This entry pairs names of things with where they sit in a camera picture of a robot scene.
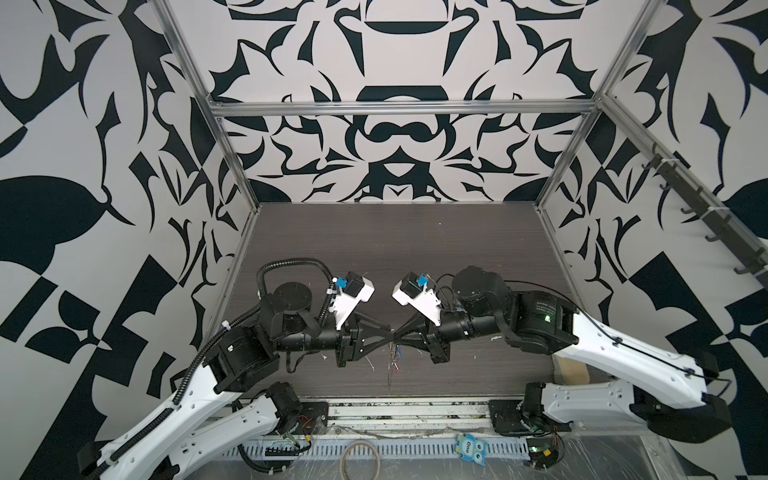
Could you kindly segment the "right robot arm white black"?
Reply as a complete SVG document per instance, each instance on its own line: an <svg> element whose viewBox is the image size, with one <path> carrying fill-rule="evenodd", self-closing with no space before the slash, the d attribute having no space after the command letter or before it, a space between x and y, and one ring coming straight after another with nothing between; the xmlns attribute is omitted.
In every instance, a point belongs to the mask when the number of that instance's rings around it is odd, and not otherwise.
<svg viewBox="0 0 768 480"><path fill-rule="evenodd" d="M427 275L407 274L393 298L415 315L394 334L397 344L446 363L459 340L498 334L526 353L573 360L609 375L603 383L566 386L531 382L511 412L493 414L498 434L550 434L586 421L636 422L675 441L701 444L732 426L727 402L709 392L716 360L654 347L593 319L573 302L540 290L515 291L497 273L469 266L441 304Z"/></svg>

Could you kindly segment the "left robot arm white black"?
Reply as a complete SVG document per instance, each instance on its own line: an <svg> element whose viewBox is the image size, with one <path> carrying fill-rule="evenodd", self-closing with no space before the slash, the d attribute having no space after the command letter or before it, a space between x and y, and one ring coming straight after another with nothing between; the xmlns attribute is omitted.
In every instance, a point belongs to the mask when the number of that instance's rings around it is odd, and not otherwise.
<svg viewBox="0 0 768 480"><path fill-rule="evenodd" d="M268 292L260 281L256 306L223 323L167 400L128 432L78 452L82 477L184 479L249 439L291 433L302 403L289 383L272 384L246 406L239 398L291 352L332 350L344 366L389 342L388 329L356 310L374 291L354 273L334 277L313 315L307 285L287 282Z"/></svg>

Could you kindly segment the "beige tape roll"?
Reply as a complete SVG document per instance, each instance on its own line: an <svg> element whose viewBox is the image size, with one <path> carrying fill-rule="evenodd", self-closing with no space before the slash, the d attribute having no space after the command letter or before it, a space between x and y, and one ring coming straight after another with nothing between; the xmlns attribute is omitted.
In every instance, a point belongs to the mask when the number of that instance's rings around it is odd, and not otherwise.
<svg viewBox="0 0 768 480"><path fill-rule="evenodd" d="M354 479L365 463L370 470L369 478L377 480L381 474L381 455L377 446L368 440L354 440L343 450L339 459L339 474L343 480Z"/></svg>

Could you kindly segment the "blue owl toy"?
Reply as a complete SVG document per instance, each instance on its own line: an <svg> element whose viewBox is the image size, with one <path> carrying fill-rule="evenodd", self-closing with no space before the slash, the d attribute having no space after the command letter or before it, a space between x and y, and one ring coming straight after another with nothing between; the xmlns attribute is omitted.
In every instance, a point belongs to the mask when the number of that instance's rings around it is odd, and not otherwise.
<svg viewBox="0 0 768 480"><path fill-rule="evenodd" d="M465 433L456 436L455 452L463 461L484 466L487 450L487 442L472 434Z"/></svg>

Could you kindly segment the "green lit circuit board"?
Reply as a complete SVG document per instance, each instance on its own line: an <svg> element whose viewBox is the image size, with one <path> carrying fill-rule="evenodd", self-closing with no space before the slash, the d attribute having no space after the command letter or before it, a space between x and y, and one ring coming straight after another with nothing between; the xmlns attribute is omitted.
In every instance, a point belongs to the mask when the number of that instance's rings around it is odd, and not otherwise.
<svg viewBox="0 0 768 480"><path fill-rule="evenodd" d="M527 465L535 470L549 470L564 457L563 444L555 437L529 437L526 444L529 456Z"/></svg>

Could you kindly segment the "black wall hook rack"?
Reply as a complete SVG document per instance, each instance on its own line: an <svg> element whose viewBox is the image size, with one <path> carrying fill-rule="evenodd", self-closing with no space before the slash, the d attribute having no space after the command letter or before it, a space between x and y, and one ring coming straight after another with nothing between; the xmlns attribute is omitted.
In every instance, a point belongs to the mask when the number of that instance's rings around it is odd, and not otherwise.
<svg viewBox="0 0 768 480"><path fill-rule="evenodd" d="M767 245L753 233L736 213L696 176L686 163L674 156L666 156L653 143L641 148L648 162L646 172L653 171L662 180L657 220L662 225L662 210L669 193L673 192L684 206L681 214L689 220L701 221L710 230L705 236L710 243L721 243L741 264L734 268L737 275L750 275L767 289Z"/></svg>

